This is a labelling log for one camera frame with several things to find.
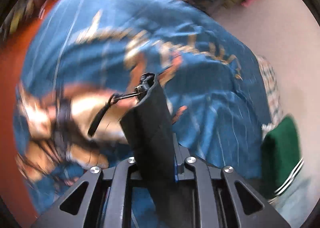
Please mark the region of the black jacket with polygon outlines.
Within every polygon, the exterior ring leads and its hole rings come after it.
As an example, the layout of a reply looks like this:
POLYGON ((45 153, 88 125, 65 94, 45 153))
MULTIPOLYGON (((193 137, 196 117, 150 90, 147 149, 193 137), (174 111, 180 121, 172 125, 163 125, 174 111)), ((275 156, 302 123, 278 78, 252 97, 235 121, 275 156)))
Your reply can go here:
POLYGON ((157 76, 145 73, 134 92, 114 93, 96 114, 88 129, 92 137, 103 116, 123 99, 138 102, 120 119, 120 125, 135 157, 140 176, 155 204, 156 211, 168 227, 179 227, 176 163, 171 115, 157 76))

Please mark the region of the green varsity jacket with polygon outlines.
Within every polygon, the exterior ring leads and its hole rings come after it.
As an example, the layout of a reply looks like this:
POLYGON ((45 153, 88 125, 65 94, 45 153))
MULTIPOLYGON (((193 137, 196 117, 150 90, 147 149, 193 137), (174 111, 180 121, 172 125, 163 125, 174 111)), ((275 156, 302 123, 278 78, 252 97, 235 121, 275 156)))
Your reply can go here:
POLYGON ((304 160, 292 116, 285 116, 275 127, 269 125, 269 129, 261 145, 260 193, 273 201, 290 187, 304 160))

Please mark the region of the plaid checkered cloth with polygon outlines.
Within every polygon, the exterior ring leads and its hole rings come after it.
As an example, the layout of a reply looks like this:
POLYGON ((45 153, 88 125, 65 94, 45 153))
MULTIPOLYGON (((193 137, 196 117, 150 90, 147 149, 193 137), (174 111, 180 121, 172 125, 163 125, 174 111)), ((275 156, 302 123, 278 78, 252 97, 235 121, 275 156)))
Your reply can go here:
POLYGON ((271 122, 276 126, 283 119, 283 109, 280 104, 280 92, 277 85, 276 74, 272 65, 265 57, 260 55, 256 55, 255 57, 265 86, 271 122))

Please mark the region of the blue striped bed sheet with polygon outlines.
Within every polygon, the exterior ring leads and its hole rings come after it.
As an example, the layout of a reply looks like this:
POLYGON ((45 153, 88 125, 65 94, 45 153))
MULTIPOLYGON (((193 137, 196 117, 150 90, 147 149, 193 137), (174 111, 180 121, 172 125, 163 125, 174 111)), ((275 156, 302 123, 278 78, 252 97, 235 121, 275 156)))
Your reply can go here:
POLYGON ((22 69, 14 131, 17 164, 39 212, 34 227, 168 227, 120 125, 138 102, 114 94, 154 73, 173 141, 192 179, 176 181, 179 227, 270 227, 255 188, 270 122, 256 57, 213 19, 177 0, 61 0, 22 69))

